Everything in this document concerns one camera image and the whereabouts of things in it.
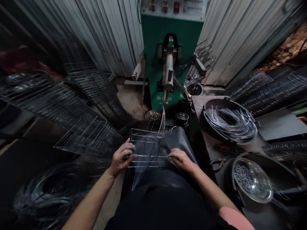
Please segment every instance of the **hand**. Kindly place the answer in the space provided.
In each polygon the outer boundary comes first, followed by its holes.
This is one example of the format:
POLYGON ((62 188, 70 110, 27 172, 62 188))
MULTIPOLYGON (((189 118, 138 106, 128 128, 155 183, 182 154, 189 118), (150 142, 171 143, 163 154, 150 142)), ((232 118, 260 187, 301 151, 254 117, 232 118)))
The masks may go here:
POLYGON ((174 148, 171 149, 170 154, 168 154, 168 157, 176 163, 176 165, 187 172, 191 173, 195 167, 197 166, 195 163, 191 161, 191 159, 187 156, 187 154, 178 149, 174 148))
POLYGON ((108 173, 112 177, 117 177, 122 171, 124 171, 128 165, 133 161, 138 155, 132 154, 135 150, 135 146, 129 143, 130 138, 114 153, 112 164, 108 168, 108 173))

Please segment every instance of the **table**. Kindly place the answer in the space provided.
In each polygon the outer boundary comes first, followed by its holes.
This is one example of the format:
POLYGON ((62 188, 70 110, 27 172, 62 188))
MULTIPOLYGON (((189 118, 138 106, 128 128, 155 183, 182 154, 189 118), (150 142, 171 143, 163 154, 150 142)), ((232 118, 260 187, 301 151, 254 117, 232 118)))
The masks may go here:
MULTIPOLYGON (((200 127, 200 116, 202 113, 202 108, 204 104, 206 104, 209 100, 212 99, 223 99, 225 96, 192 96, 192 101, 193 105, 195 107, 195 113, 197 117, 197 121, 191 121, 192 123, 192 129, 196 129, 196 127, 200 127)), ((219 158, 224 158, 226 156, 231 156, 233 158, 236 158, 236 154, 230 154, 230 153, 224 153, 215 150, 213 147, 215 144, 220 144, 221 141, 213 138, 211 135, 209 135, 206 131, 201 129, 201 134, 204 140, 204 144, 206 146, 206 154, 208 154, 207 160, 205 164, 209 164, 211 160, 214 159, 219 159, 219 158)), ((248 145, 240 145, 240 147, 243 149, 243 152, 260 152, 262 154, 265 154, 262 150, 262 146, 266 145, 267 143, 263 140, 263 138, 258 134, 257 138, 255 141, 251 142, 248 145)), ((230 159, 228 159, 224 166, 216 173, 213 173, 211 170, 210 172, 205 172, 208 173, 209 177, 216 182, 216 184, 225 192, 224 190, 224 172, 226 166, 229 164, 230 159)))

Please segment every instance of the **metal sheet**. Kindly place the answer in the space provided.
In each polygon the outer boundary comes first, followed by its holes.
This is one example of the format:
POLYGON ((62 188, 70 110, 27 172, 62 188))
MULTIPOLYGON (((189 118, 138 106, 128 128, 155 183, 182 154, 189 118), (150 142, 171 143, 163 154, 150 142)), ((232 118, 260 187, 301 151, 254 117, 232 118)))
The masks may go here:
POLYGON ((302 0, 210 1, 199 43, 205 39, 201 46, 212 43, 216 64, 203 83, 226 86, 301 3, 302 0))
POLYGON ((258 132, 265 141, 307 133, 307 125, 288 109, 280 109, 256 118, 261 128, 258 132))
POLYGON ((144 44, 137 0, 14 2, 62 53, 61 56, 67 54, 76 62, 77 55, 69 53, 69 49, 83 46, 98 68, 124 76, 130 76, 139 62, 144 44))

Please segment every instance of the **person's left hand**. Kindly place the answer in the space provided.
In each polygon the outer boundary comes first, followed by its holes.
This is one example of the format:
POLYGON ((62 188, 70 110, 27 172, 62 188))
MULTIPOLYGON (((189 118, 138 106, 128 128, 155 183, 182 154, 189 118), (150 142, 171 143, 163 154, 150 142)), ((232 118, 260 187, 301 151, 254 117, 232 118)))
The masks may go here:
POLYGON ((122 171, 124 171, 128 165, 133 161, 138 155, 132 154, 135 150, 135 145, 129 143, 130 138, 114 153, 112 164, 108 168, 108 173, 112 177, 117 177, 122 171))

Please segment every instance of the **person's right hand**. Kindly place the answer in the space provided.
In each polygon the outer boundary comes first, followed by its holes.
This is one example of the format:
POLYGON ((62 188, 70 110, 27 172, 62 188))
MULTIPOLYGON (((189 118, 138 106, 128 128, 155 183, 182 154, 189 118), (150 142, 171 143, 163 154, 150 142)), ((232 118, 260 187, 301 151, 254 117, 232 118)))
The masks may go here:
POLYGON ((197 165, 191 161, 187 154, 178 148, 171 149, 168 157, 174 161, 178 167, 189 173, 192 173, 192 171, 197 167, 197 165))

